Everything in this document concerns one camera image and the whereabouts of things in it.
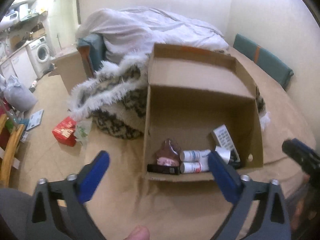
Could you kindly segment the person's right hand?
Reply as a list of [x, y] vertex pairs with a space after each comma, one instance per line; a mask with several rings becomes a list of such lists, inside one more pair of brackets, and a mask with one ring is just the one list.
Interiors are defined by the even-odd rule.
[[314, 188], [310, 183], [310, 176], [304, 174], [303, 186], [306, 193], [299, 198], [296, 209], [291, 218], [291, 230], [297, 231], [305, 221], [312, 222], [319, 210], [319, 190]]

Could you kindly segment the person's left hand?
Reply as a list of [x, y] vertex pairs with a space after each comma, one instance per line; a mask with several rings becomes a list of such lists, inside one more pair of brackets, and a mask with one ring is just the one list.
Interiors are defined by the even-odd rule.
[[150, 232], [145, 226], [136, 226], [134, 230], [125, 238], [125, 240], [149, 240]]

